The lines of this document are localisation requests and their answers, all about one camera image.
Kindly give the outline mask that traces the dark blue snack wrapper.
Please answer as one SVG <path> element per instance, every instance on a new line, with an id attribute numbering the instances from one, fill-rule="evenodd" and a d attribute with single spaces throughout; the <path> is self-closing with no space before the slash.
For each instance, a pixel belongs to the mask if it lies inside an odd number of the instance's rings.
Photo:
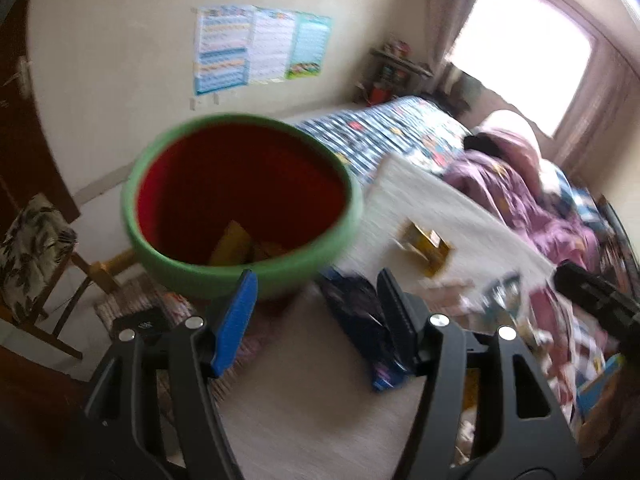
<path id="1" fill-rule="evenodd" d="M 343 274 L 335 268 L 316 279 L 336 322 L 366 361 L 375 392 L 399 388 L 411 376 L 402 365 L 392 341 L 378 293 L 359 274 Z"/>

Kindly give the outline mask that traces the small yellow snack packet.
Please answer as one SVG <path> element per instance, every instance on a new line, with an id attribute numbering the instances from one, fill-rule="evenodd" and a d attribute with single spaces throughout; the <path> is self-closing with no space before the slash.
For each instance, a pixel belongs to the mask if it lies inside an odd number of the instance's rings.
<path id="1" fill-rule="evenodd" d="M 447 265 L 454 248 L 435 230 L 422 229 L 411 220 L 407 220 L 395 238 L 396 243 L 406 252 L 412 252 L 423 261 L 423 273 L 434 278 Z"/>

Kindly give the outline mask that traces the orange snack bag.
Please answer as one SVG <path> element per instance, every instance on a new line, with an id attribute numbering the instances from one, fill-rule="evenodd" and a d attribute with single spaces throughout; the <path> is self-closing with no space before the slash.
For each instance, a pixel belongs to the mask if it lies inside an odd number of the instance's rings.
<path id="1" fill-rule="evenodd" d="M 224 229 L 209 257 L 210 266 L 242 266 L 283 256 L 286 250 L 265 240 L 254 240 L 238 222 L 231 221 Z"/>

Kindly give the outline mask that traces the pink white snack wrapper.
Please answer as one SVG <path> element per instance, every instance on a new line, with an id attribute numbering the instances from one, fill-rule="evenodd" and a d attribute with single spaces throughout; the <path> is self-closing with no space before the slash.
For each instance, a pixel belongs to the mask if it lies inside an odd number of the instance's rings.
<path id="1" fill-rule="evenodd" d="M 421 284 L 416 294 L 425 301 L 432 312 L 456 318 L 482 310 L 477 302 L 469 298 L 469 293 L 474 288 L 473 281 L 454 280 L 433 285 Z"/>

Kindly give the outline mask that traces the purple floral quilt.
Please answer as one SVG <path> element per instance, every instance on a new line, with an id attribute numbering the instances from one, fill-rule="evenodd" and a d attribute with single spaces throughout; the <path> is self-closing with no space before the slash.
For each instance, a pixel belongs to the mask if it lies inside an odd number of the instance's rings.
<path id="1" fill-rule="evenodd" d="M 563 219 L 542 208 L 522 177 L 506 162 L 478 151 L 459 154 L 442 180 L 474 200 L 554 264 L 570 260 L 592 270 L 599 257 L 593 230 L 577 217 Z"/>

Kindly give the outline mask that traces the smartphone with lit screen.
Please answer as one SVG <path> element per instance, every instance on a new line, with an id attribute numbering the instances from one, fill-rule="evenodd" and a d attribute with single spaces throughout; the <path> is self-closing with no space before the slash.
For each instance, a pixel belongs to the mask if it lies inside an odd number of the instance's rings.
<path id="1" fill-rule="evenodd" d="M 111 335 L 117 338 L 123 330 L 133 330 L 143 339 L 157 338 L 171 329 L 169 318 L 161 307 L 129 313 L 115 318 L 112 323 Z"/>

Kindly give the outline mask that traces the grey towel mat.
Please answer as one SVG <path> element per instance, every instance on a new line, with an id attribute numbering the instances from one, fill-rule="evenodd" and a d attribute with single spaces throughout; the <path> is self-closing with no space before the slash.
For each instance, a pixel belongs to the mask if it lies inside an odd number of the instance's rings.
<path id="1" fill-rule="evenodd" d="M 371 283 L 408 382 L 375 393 L 366 364 L 307 287 L 221 405 L 243 479 L 571 479 L 582 462 L 544 374 L 512 328 L 479 335 L 413 289 L 420 258 L 396 235 L 420 221 L 457 247 L 450 274 L 550 266 L 450 185 L 384 159 L 344 272 Z"/>

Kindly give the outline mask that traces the red bin with green rim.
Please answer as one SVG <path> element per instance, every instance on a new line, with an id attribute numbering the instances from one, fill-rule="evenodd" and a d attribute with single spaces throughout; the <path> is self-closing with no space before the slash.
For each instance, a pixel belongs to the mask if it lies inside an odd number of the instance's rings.
<path id="1" fill-rule="evenodd" d="M 251 270 L 266 300 L 304 287 L 352 244 L 363 196 L 352 172 L 309 134 L 267 117 L 222 114 L 161 133 L 134 162 L 120 206 L 139 263 L 167 289 L 211 300 Z M 231 221 L 286 253 L 210 266 Z"/>

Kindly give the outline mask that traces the pink pillow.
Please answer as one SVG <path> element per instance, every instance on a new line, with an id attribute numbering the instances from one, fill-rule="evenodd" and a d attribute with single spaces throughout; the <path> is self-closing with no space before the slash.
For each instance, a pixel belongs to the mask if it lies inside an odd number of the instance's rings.
<path id="1" fill-rule="evenodd" d="M 506 161 L 514 168 L 538 172 L 541 151 L 529 122 L 512 110 L 495 110 L 478 126 L 473 134 L 484 134 L 497 145 Z"/>

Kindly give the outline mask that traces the blue plaid cartoon bedsheet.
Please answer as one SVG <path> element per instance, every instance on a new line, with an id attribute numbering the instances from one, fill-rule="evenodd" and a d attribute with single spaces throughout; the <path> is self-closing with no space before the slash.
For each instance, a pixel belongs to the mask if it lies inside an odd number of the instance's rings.
<path id="1" fill-rule="evenodd" d="M 470 133 L 431 101 L 404 96 L 362 110 L 339 110 L 296 125 L 334 153 L 362 184 L 396 154 L 439 176 L 463 150 Z"/>

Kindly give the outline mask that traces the floral cushion wooden chair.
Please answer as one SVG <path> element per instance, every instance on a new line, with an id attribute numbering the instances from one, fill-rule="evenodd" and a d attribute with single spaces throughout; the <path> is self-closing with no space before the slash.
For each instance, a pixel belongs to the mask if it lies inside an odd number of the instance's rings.
<path id="1" fill-rule="evenodd" d="M 1 318 L 80 360 L 82 353 L 60 339 L 68 318 L 92 284 L 89 263 L 76 246 L 76 232 L 50 200 L 41 193 L 32 196 L 1 242 Z M 81 270 L 85 278 L 48 333 L 37 322 L 48 316 L 44 306 L 70 266 Z"/>

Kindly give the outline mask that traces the small cluttered side table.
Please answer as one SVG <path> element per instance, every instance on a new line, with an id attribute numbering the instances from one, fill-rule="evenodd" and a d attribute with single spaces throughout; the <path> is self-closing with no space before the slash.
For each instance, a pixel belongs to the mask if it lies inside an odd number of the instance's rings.
<path id="1" fill-rule="evenodd" d="M 355 82 L 352 99 L 375 106 L 402 96 L 422 96 L 433 77 L 427 65 L 397 55 L 388 47 L 372 47 Z"/>

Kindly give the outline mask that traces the dark brown wooden door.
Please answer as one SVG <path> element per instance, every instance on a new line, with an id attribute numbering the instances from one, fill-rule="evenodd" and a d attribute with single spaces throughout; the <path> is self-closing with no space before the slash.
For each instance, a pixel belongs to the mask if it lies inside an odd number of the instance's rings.
<path id="1" fill-rule="evenodd" d="M 42 193 L 67 222 L 79 210 L 66 188 L 40 124 L 27 53 L 29 0 L 16 0 L 1 24 L 1 231 Z"/>

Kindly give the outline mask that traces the bright curtained window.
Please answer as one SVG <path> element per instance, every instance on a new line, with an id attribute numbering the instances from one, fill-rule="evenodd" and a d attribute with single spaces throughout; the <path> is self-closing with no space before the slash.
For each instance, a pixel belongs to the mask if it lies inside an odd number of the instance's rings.
<path id="1" fill-rule="evenodd" d="M 591 37 L 546 0 L 475 0 L 448 61 L 552 138 L 592 52 Z"/>

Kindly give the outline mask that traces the teal number wall poster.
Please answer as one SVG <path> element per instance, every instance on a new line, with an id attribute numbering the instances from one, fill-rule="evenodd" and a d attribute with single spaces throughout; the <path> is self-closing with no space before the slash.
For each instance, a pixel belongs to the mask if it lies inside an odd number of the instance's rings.
<path id="1" fill-rule="evenodd" d="M 296 29 L 292 43 L 286 79 L 320 75 L 326 46 L 332 30 L 332 18 L 310 13 L 296 14 Z"/>

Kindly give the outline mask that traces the white chart wall poster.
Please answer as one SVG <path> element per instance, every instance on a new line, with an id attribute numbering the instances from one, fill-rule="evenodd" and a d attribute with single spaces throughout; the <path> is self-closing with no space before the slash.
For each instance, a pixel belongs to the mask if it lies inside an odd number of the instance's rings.
<path id="1" fill-rule="evenodd" d="M 248 82 L 281 80 L 288 69 L 296 29 L 294 12 L 257 8 L 248 49 Z"/>

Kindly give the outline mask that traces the blue alphabet wall poster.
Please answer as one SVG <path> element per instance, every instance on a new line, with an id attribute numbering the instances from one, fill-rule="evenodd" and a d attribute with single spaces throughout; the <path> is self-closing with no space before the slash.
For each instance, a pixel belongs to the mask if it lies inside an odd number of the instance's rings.
<path id="1" fill-rule="evenodd" d="M 208 6 L 196 10 L 194 91 L 197 96 L 248 84 L 248 50 L 254 6 Z"/>

